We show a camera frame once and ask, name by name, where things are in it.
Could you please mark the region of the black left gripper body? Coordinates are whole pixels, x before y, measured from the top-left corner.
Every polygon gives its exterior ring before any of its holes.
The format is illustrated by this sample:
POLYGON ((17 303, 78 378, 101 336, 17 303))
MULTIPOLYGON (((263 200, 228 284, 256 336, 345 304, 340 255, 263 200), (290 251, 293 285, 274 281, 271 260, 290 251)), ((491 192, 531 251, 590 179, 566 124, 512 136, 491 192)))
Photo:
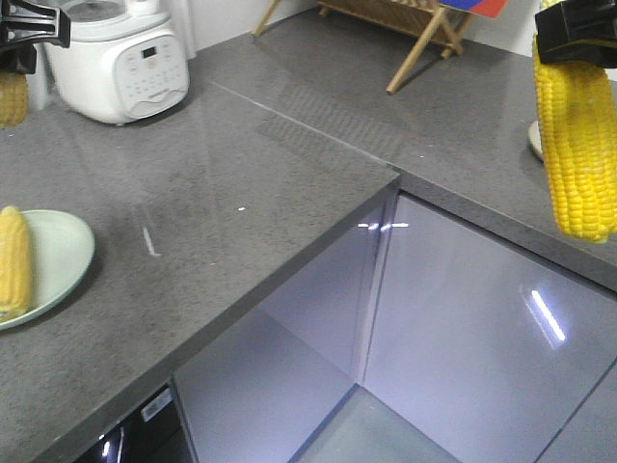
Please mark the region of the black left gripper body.
POLYGON ((1 2, 1 70, 34 74, 37 69, 37 43, 69 48, 71 21, 57 7, 31 1, 1 2))

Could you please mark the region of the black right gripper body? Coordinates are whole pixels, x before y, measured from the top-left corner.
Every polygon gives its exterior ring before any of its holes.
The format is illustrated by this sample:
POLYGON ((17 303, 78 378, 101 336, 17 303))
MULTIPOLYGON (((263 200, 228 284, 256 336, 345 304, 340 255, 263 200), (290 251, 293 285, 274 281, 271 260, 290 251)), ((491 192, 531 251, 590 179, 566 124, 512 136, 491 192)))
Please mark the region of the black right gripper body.
POLYGON ((584 62, 616 67, 615 1, 558 1, 535 14, 535 24, 543 64, 584 62))

